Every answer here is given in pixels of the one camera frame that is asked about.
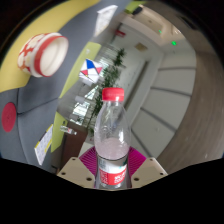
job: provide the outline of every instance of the plastic water bottle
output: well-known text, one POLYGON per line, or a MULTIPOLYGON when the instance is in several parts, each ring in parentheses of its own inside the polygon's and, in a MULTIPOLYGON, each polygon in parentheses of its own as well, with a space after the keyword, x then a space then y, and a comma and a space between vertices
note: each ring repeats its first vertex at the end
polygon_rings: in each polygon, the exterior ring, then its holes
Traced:
POLYGON ((131 131, 122 104, 124 89, 104 88, 102 100, 94 129, 98 175, 103 187, 116 189, 124 183, 131 144, 131 131))
POLYGON ((71 134, 71 135, 76 135, 77 134, 77 132, 74 131, 72 128, 68 128, 66 126, 61 126, 60 130, 63 131, 63 132, 66 132, 68 134, 71 134))

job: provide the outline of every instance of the red bottle cap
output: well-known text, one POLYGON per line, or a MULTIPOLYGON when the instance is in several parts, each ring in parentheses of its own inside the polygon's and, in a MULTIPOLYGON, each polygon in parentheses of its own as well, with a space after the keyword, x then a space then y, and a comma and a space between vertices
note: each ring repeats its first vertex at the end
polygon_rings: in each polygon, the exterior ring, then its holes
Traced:
POLYGON ((110 87, 104 88, 102 91, 103 101, 123 101, 124 100, 124 89, 110 87))

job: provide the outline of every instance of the yellow wall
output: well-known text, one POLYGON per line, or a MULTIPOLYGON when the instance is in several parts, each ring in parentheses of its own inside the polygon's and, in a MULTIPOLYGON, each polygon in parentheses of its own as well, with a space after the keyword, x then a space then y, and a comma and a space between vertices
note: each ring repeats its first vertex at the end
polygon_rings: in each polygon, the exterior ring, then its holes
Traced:
POLYGON ((126 10, 133 12, 139 5, 144 5, 146 1, 132 1, 126 6, 126 10))
POLYGON ((68 121, 64 117, 62 117, 58 112, 56 112, 52 133, 51 152, 57 149, 62 143, 64 132, 60 131, 60 126, 63 125, 63 121, 65 121, 64 126, 67 126, 68 121))
MULTIPOLYGON (((94 60, 100 48, 101 48, 101 45, 97 43, 88 42, 86 44, 81 54, 79 55, 78 59, 76 60, 74 66, 72 67, 71 72, 69 73, 69 76, 65 83, 64 89, 62 90, 60 98, 62 98, 64 94, 78 81, 79 72, 85 59, 88 58, 90 60, 94 60)), ((62 143, 64 133, 60 131, 60 126, 62 125, 64 120, 65 118, 61 116, 58 112, 56 112, 55 120, 54 120, 53 135, 52 135, 51 152, 57 149, 62 143)))

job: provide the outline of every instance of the red label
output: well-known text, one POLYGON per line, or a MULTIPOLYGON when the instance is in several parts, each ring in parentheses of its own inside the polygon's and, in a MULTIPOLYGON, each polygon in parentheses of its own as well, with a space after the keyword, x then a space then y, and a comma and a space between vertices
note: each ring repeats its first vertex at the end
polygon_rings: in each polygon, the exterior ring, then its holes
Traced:
POLYGON ((120 30, 116 31, 117 36, 124 37, 126 34, 124 32, 121 32, 120 30))
POLYGON ((99 170, 100 170, 101 182, 104 184, 107 184, 107 185, 117 185, 117 184, 121 183, 125 178, 126 168, 122 172, 116 173, 116 174, 107 173, 101 169, 99 169, 99 170))

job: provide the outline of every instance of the bottle label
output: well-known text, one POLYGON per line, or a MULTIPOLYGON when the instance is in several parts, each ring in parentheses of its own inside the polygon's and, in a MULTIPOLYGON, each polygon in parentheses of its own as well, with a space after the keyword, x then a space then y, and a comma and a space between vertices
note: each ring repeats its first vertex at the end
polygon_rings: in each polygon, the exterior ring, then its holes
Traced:
POLYGON ((107 185, 121 183, 126 174, 127 155, 118 160, 107 160, 98 156, 100 181, 107 185))
POLYGON ((68 133, 71 134, 72 133, 72 129, 68 128, 68 133))

